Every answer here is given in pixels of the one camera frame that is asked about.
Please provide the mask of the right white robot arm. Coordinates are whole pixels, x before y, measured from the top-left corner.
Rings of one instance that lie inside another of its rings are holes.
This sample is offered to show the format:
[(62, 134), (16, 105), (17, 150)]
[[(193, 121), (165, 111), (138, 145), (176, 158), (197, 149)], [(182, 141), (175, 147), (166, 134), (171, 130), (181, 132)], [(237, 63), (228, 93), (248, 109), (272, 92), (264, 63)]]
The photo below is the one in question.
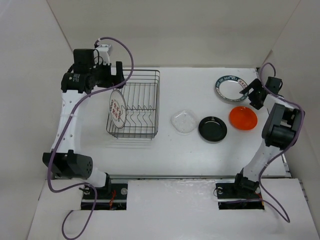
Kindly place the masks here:
[(305, 111), (297, 103), (279, 95), (282, 80), (269, 77), (266, 84), (258, 78), (240, 93), (247, 95), (255, 109), (266, 108), (268, 118), (263, 126), (262, 142), (252, 160), (235, 176), (231, 191), (237, 197), (255, 192), (265, 169), (277, 157), (288, 151), (299, 137)]

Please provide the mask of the white plate green rim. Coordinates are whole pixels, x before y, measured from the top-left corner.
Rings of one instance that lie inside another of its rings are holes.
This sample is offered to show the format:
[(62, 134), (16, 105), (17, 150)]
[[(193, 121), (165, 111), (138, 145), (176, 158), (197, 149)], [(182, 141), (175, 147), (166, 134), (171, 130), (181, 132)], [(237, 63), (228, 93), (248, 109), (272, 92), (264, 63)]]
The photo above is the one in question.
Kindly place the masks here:
[(220, 77), (214, 85), (216, 94), (229, 103), (240, 103), (247, 99), (248, 93), (241, 93), (248, 84), (238, 76), (225, 75)]

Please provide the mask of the white plate red characters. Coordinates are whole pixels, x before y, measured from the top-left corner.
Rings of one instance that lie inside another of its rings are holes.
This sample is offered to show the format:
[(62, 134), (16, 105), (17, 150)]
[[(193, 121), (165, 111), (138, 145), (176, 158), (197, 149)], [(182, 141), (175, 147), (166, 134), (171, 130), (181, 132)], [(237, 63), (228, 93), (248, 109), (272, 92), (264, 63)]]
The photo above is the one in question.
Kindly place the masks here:
[(109, 115), (114, 126), (122, 129), (127, 120), (127, 105), (123, 94), (115, 89), (109, 98)]

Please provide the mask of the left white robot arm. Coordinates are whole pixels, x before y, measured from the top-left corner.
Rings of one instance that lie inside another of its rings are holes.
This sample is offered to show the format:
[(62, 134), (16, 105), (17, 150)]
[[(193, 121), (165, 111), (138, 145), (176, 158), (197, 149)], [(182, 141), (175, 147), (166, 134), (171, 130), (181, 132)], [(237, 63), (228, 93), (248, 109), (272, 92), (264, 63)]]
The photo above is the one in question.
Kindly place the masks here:
[(120, 61), (116, 62), (116, 73), (112, 74), (111, 51), (109, 44), (73, 51), (73, 64), (61, 81), (62, 106), (57, 134), (50, 152), (42, 155), (50, 174), (80, 179), (94, 186), (94, 192), (102, 199), (111, 195), (110, 176), (98, 170), (90, 156), (81, 153), (81, 131), (93, 89), (112, 88), (125, 79)]

